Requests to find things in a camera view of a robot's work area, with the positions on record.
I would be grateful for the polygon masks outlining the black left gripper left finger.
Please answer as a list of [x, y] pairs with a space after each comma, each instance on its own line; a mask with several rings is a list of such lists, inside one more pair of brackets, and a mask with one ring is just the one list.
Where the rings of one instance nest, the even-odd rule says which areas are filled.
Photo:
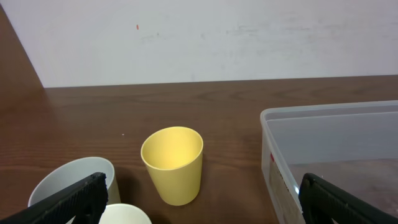
[[106, 174], [95, 172], [1, 220], [1, 224], [98, 224], [107, 202]]

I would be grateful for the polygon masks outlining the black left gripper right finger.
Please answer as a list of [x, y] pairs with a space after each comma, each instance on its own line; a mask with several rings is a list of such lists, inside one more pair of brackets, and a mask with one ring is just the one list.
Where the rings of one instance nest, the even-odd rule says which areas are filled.
[[397, 224], [396, 217], [313, 173], [303, 176], [298, 198], [306, 224]]

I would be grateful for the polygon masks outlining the grey plastic cup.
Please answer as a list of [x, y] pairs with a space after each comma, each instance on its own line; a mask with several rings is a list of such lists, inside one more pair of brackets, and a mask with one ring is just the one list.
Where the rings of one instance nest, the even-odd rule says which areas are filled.
[[95, 172], [106, 175], [107, 205], [121, 203], [113, 164], [102, 157], [84, 157], [60, 166], [41, 180], [30, 195], [28, 207]]

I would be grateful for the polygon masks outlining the pale green plastic cup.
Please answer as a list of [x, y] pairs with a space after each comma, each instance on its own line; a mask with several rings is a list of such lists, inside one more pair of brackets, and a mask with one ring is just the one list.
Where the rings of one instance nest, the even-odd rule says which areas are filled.
[[138, 207], [125, 203], [107, 205], [99, 224], [152, 224]]

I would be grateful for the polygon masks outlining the yellow plastic cup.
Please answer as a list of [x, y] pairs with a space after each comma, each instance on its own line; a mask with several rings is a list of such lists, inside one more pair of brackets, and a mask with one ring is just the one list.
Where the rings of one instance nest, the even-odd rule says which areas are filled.
[[182, 206], [197, 197], [203, 147], [201, 135], [182, 126], [161, 129], [144, 141], [141, 158], [165, 203]]

